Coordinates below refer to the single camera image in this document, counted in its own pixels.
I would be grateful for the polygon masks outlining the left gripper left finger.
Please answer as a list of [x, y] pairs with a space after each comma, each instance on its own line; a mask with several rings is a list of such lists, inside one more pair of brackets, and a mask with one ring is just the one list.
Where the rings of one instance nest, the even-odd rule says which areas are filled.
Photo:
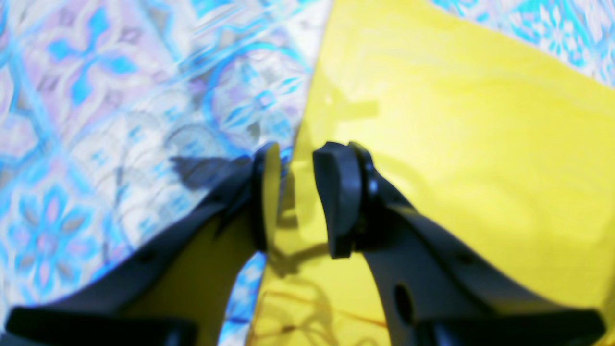
[[273, 244], [279, 145], [270, 142], [182, 219], [67, 297], [13, 307], [7, 346], [213, 346], [244, 264]]

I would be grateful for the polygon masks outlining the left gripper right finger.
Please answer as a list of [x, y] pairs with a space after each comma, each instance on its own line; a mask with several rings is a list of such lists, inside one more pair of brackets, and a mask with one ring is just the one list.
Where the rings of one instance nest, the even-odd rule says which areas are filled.
[[393, 346], [592, 346], [595, 309], [556, 304], [512, 280], [421, 214], [356, 142], [312, 154], [330, 256], [360, 253]]

